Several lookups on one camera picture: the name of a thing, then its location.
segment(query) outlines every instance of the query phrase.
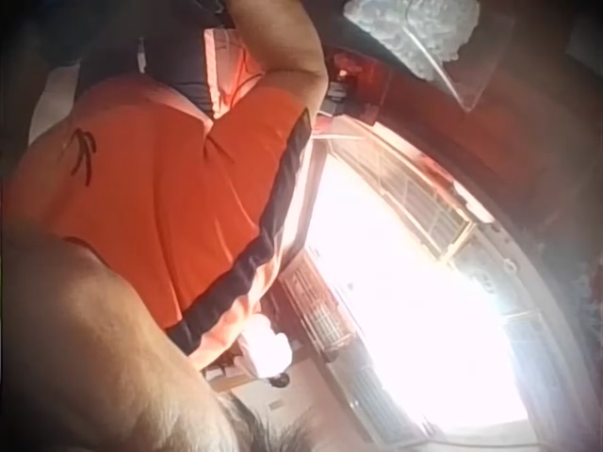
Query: blurry skin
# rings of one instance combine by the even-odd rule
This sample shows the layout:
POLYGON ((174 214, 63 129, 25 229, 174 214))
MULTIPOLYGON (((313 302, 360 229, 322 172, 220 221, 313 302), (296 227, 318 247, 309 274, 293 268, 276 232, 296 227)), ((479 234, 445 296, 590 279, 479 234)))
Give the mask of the blurry skin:
POLYGON ((8 226, 3 269, 3 391, 35 409, 47 431, 32 435, 93 450, 237 450, 216 395, 88 251, 8 226))

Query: wall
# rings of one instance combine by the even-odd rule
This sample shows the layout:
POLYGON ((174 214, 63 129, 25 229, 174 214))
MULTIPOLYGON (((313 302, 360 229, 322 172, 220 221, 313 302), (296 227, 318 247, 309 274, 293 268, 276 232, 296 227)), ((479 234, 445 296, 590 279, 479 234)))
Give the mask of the wall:
POLYGON ((285 389, 257 380, 233 393, 276 428, 290 425, 308 412, 324 439, 317 452, 378 452, 363 442, 312 360, 293 365, 288 373, 291 384, 285 389))

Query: shirt sleeve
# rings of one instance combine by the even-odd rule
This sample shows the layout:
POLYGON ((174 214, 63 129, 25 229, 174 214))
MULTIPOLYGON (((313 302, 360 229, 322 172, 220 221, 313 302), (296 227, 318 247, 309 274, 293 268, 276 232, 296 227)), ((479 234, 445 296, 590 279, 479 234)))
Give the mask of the shirt sleeve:
POLYGON ((230 270, 219 272, 224 280, 216 291, 220 309, 210 309, 213 301, 207 298, 211 302, 201 303, 195 313, 213 324, 195 352, 199 366, 234 343, 278 273, 285 218, 310 135, 301 101, 281 89, 257 87, 218 119, 205 138, 201 179, 212 201, 204 218, 220 224, 220 243, 237 258, 230 270), (247 282, 247 294, 235 291, 247 282), (207 317, 217 314, 220 318, 207 317))

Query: bright window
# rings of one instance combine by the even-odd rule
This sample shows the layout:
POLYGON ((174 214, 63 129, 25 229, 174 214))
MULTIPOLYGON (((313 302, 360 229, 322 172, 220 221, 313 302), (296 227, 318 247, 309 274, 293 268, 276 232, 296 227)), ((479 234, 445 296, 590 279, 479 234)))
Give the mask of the bright window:
POLYGON ((327 159, 307 247, 345 288, 383 387, 441 428, 527 418, 509 345, 480 286, 436 263, 362 178, 327 159))

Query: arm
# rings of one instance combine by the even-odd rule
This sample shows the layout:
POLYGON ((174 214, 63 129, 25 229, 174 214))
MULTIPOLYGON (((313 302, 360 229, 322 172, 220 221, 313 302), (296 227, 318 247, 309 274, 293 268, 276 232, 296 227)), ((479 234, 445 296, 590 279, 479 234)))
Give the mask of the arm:
POLYGON ((228 0, 236 30, 266 75, 258 86, 285 89, 313 119, 327 90, 318 34, 300 0, 228 0))
POLYGON ((127 283, 75 245, 3 234, 3 396, 35 413, 29 435, 112 451, 232 445, 218 400, 127 283))

